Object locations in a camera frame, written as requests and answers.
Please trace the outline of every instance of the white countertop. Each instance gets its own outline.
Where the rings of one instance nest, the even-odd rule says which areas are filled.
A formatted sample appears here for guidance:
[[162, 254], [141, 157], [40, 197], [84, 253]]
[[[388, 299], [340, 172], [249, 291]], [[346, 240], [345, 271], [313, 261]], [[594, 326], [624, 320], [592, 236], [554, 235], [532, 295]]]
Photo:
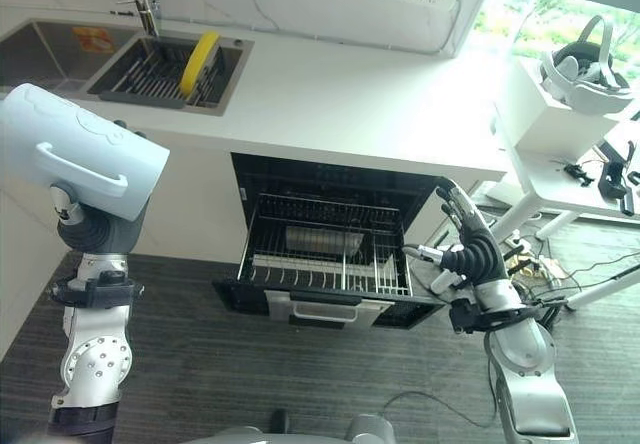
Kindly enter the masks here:
[[[119, 24], [137, 17], [0, 7], [0, 35], [29, 18]], [[166, 21], [161, 29], [202, 33]], [[107, 102], [77, 101], [152, 136], [187, 145], [392, 170], [497, 180], [508, 158], [490, 133], [500, 72], [486, 59], [453, 60], [343, 46], [235, 28], [255, 41], [222, 117]]]

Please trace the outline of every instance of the vr headset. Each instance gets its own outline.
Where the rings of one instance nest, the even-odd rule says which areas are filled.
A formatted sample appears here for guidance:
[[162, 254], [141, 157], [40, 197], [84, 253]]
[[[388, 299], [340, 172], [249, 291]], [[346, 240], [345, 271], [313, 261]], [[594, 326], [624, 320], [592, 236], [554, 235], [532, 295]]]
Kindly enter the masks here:
[[[600, 45], [587, 42], [595, 26], [602, 22]], [[559, 51], [541, 56], [542, 87], [556, 100], [583, 114], [602, 115], [622, 111], [634, 99], [629, 83], [612, 69], [609, 54], [613, 26], [602, 17], [593, 17], [580, 37]]]

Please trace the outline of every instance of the dishwasher rack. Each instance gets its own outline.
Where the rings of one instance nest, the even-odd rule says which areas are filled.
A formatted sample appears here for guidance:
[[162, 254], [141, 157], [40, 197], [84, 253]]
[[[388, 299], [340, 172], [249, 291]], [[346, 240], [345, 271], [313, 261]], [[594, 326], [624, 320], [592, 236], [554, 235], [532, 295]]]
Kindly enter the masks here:
[[412, 296], [397, 209], [261, 194], [238, 279]]

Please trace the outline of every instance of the gray carpet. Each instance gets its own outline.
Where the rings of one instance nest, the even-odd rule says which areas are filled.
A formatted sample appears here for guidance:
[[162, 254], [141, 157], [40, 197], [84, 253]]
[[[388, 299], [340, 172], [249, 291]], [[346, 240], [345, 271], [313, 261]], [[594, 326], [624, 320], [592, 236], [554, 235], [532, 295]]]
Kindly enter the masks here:
[[[639, 250], [640, 232], [578, 222], [551, 242], [554, 257], [575, 269]], [[576, 277], [595, 282], [631, 262]], [[146, 293], [129, 327], [134, 367], [123, 386], [116, 442], [176, 443], [229, 426], [265, 428], [278, 407], [290, 410], [298, 432], [342, 437], [354, 414], [378, 412], [394, 394], [415, 389], [477, 421], [490, 418], [482, 336], [454, 335], [446, 312], [411, 331], [296, 328], [226, 311], [210, 281], [234, 271], [225, 264], [130, 257], [131, 276]], [[557, 374], [582, 443], [640, 442], [638, 305], [635, 286], [562, 314], [556, 327]], [[44, 427], [51, 395], [61, 387], [61, 321], [62, 309], [41, 298], [2, 362], [5, 437]], [[387, 417], [399, 443], [504, 442], [499, 421], [477, 429], [419, 398], [397, 402]]]

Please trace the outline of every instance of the stainless steel sink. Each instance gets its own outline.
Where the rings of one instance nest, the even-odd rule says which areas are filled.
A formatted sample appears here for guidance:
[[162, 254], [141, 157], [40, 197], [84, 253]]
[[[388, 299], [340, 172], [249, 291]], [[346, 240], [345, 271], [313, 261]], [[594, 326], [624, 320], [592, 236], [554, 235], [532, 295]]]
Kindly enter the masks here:
[[69, 99], [222, 115], [253, 46], [221, 37], [190, 96], [178, 85], [199, 35], [61, 21], [27, 21], [0, 41], [0, 92], [30, 82]]
[[138, 31], [117, 26], [27, 21], [0, 41], [0, 88], [30, 82], [77, 92]]
[[194, 91], [183, 96], [179, 84], [196, 44], [178, 35], [139, 38], [90, 83], [88, 92], [106, 101], [222, 115], [253, 43], [219, 38], [211, 64]]

